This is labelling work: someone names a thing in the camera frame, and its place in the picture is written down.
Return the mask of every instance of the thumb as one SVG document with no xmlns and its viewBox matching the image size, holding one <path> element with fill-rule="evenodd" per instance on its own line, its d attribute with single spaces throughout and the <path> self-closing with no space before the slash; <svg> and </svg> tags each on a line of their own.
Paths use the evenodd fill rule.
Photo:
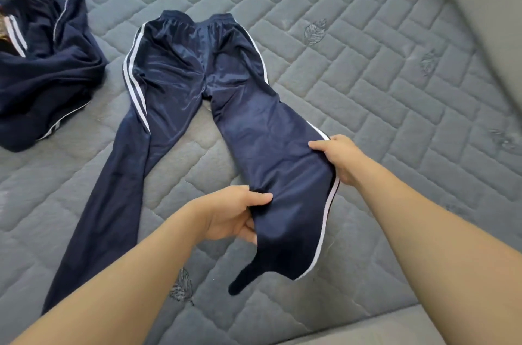
<svg viewBox="0 0 522 345">
<path fill-rule="evenodd" d="M 310 147 L 312 150 L 326 151 L 329 143 L 330 140 L 309 141 L 308 147 Z"/>
<path fill-rule="evenodd" d="M 272 200 L 272 194 L 270 192 L 260 193 L 249 191 L 246 193 L 245 203 L 247 206 L 261 206 L 266 205 Z"/>
</svg>

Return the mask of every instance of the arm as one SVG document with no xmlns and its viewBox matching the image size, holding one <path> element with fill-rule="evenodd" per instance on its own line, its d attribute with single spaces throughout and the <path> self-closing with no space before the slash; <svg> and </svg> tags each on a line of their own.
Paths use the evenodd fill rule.
<svg viewBox="0 0 522 345">
<path fill-rule="evenodd" d="M 231 186 L 197 198 L 140 244 L 38 319 L 13 345 L 142 344 L 195 244 L 240 236 L 257 242 L 248 206 L 271 194 Z"/>
<path fill-rule="evenodd" d="M 522 343 L 522 255 L 421 196 L 347 137 L 310 142 L 355 186 L 448 345 Z"/>
</svg>

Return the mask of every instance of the gray upholstery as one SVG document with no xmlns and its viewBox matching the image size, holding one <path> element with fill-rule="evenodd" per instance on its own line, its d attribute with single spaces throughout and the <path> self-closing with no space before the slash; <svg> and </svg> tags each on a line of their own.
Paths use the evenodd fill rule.
<svg viewBox="0 0 522 345">
<path fill-rule="evenodd" d="M 87 3 L 111 61 L 105 84 L 48 140 L 19 154 L 0 150 L 0 343 L 39 315 L 129 108 L 123 56 L 137 27 L 165 8 L 196 20 L 231 12 L 257 42 L 282 101 L 327 134 L 353 137 L 425 196 L 522 250 L 520 122 L 451 1 Z M 147 177 L 140 239 L 186 201 L 240 182 L 203 106 Z M 268 273 L 230 297 L 228 284 L 254 254 L 242 241 L 195 248 L 189 282 L 166 299 L 147 343 L 268 345 L 417 302 L 368 207 L 346 186 L 308 276 L 291 282 Z M 192 302 L 175 299 L 191 292 Z"/>
</svg>

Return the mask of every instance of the white stripe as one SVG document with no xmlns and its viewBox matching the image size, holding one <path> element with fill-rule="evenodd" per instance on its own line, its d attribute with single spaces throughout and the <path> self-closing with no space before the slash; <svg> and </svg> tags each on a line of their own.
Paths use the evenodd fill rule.
<svg viewBox="0 0 522 345">
<path fill-rule="evenodd" d="M 7 27 L 7 33 L 9 34 L 9 38 L 11 40 L 11 42 L 13 43 L 16 51 L 18 52 L 18 54 L 25 58 L 26 57 L 26 54 L 25 52 L 23 51 L 22 47 L 20 46 L 20 44 L 18 44 L 18 39 L 16 38 L 16 35 L 15 35 L 15 31 L 13 30 L 13 27 L 11 25 L 11 20 L 9 19 L 8 16 L 5 16 L 4 17 L 4 22 L 5 22 L 5 25 Z"/>
<path fill-rule="evenodd" d="M 16 32 L 16 35 L 18 36 L 18 39 L 20 40 L 22 46 L 24 47 L 24 49 L 27 50 L 27 43 L 26 43 L 26 39 L 23 38 L 23 34 L 22 32 L 20 31 L 20 28 L 18 27 L 18 22 L 16 21 L 16 18 L 12 15 L 9 15 L 9 18 L 11 19 L 11 22 L 13 23 L 13 26 L 15 27 L 15 32 Z"/>
<path fill-rule="evenodd" d="M 62 16 L 64 15 L 65 11 L 67 10 L 67 4 L 68 4 L 69 0 L 65 0 L 65 5 L 64 5 L 64 9 L 62 11 L 62 13 L 60 14 L 60 16 L 58 17 L 58 20 L 56 21 L 56 23 L 54 24 L 54 29 L 53 29 L 53 42 L 56 42 L 56 28 L 58 27 L 58 23 L 60 22 L 60 19 L 62 19 Z"/>
<path fill-rule="evenodd" d="M 140 33 L 141 29 L 138 29 L 138 31 L 136 31 L 136 35 L 139 35 L 138 33 Z M 130 69 L 130 71 L 132 71 L 132 68 L 131 67 L 127 68 L 127 65 L 126 65 L 129 54 L 134 50 L 134 48 L 136 46 L 138 46 L 137 40 L 138 39 L 136 38 L 136 36 L 134 36 L 134 44 L 131 47 L 129 53 L 127 53 L 127 56 L 125 57 L 125 59 L 123 61 L 123 78 L 125 78 L 125 83 L 127 84 L 127 89 L 129 90 L 130 97 L 132 98 L 132 101 L 134 103 L 134 107 L 136 108 L 136 111 L 138 111 L 138 115 L 140 116 L 141 120 L 143 121 L 143 123 L 147 127 L 147 130 L 150 133 L 149 123 L 147 122 L 147 119 L 145 118 L 145 115 L 143 114 L 143 111 L 141 110 L 141 106 L 139 105 L 138 99 L 136 98 L 136 93 L 134 92 L 134 87 L 131 84 L 131 78 L 129 77 L 129 69 Z"/>
<path fill-rule="evenodd" d="M 38 140 L 42 140 L 43 138 L 46 138 L 46 137 L 48 137 L 49 135 L 51 135 L 51 133 L 53 133 L 53 130 L 58 129 L 58 126 L 60 126 L 60 121 L 61 121 L 63 118 L 65 118 L 65 117 L 71 115 L 73 112 L 76 112 L 76 111 L 82 109 L 83 107 L 85 107 L 85 106 L 88 105 L 89 103 L 90 103 L 90 101 L 88 101 L 87 103 L 85 103 L 83 106 L 78 107 L 78 108 L 74 109 L 74 110 L 71 111 L 71 112 L 68 112 L 68 113 L 67 113 L 66 115 L 64 115 L 62 118 L 60 118 L 59 120 L 57 120 L 57 121 L 56 121 L 56 122 L 55 122 L 55 123 L 54 123 L 54 124 L 49 128 L 49 130 L 47 131 L 47 133 L 46 133 L 45 135 L 43 135 L 43 136 L 40 137 L 40 138 L 37 138 L 36 141 L 38 141 Z"/>
<path fill-rule="evenodd" d="M 246 31 L 246 29 L 245 29 L 242 25 L 240 25 L 239 23 L 238 23 L 238 26 L 241 27 L 241 28 L 245 31 L 245 33 L 248 35 L 248 37 L 250 38 L 250 41 L 251 41 L 252 45 L 254 46 L 254 48 L 255 48 L 256 51 L 257 51 L 257 54 L 258 54 L 259 57 L 261 58 L 261 64 L 263 65 L 263 77 L 265 78 L 265 82 L 268 84 L 268 76 L 267 76 L 267 74 L 266 74 L 265 61 L 263 60 L 263 57 L 261 56 L 261 52 L 260 52 L 259 49 L 257 48 L 257 45 L 256 45 L 254 39 L 252 38 L 252 36 L 249 34 L 249 32 Z"/>
<path fill-rule="evenodd" d="M 138 82 L 134 78 L 134 74 L 132 72 L 132 69 L 134 67 L 134 59 L 136 58 L 136 54 L 138 53 L 139 43 L 141 41 L 141 38 L 143 37 L 143 34 L 145 33 L 145 25 L 146 24 L 147 24 L 147 22 L 145 22 L 141 26 L 141 31 L 140 31 L 140 33 L 138 35 L 138 38 L 136 39 L 136 42 L 134 44 L 133 53 L 130 55 L 129 68 L 128 68 L 130 78 L 132 79 L 132 81 L 134 83 L 134 86 L 136 87 L 136 91 L 138 92 L 138 95 L 139 95 L 139 98 L 141 100 L 141 103 L 142 103 L 142 106 L 143 106 L 143 110 L 145 111 L 145 114 L 147 114 L 147 106 L 145 105 L 145 97 L 143 96 L 143 92 L 141 91 L 141 88 L 139 87 Z"/>
<path fill-rule="evenodd" d="M 330 139 L 327 135 L 325 135 L 321 130 L 317 129 L 314 125 L 310 124 L 310 126 L 312 128 L 314 128 L 317 131 L 317 133 L 319 133 L 324 140 Z M 319 243 L 317 244 L 317 249 L 315 251 L 314 259 L 312 260 L 312 263 L 310 264 L 309 268 L 303 273 L 303 275 L 299 276 L 297 279 L 301 279 L 303 276 L 305 276 L 307 273 L 309 273 L 314 268 L 315 264 L 317 263 L 317 260 L 319 259 L 319 254 L 321 254 L 321 247 L 323 246 L 323 241 L 324 241 L 324 237 L 325 237 L 326 220 L 328 219 L 328 212 L 330 211 L 330 205 L 331 205 L 332 201 L 334 200 L 335 193 L 337 192 L 337 189 L 339 188 L 339 183 L 340 183 L 339 177 L 336 175 L 334 185 L 332 186 L 332 188 L 330 190 L 330 194 L 328 194 L 328 198 L 326 199 L 326 205 L 325 205 L 325 209 L 323 211 L 323 226 L 321 228 L 321 236 L 319 237 Z"/>
</svg>

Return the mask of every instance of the satin fabric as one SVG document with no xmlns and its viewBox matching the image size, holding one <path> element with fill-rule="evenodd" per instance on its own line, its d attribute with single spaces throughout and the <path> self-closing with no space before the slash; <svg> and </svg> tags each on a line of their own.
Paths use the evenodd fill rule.
<svg viewBox="0 0 522 345">
<path fill-rule="evenodd" d="M 266 271 L 296 279 L 310 269 L 338 184 L 335 169 L 309 149 L 322 136 L 281 103 L 248 33 L 230 14 L 195 23 L 164 11 L 138 30 L 123 67 L 132 105 L 43 312 L 136 244 L 144 177 L 183 135 L 203 99 L 210 99 L 251 190 L 274 194 L 268 205 L 251 209 L 258 251 L 229 292 Z"/>
<path fill-rule="evenodd" d="M 0 51 L 0 146 L 18 152 L 88 104 L 107 60 L 85 0 L 10 0 L 2 13 L 11 49 Z"/>
</svg>

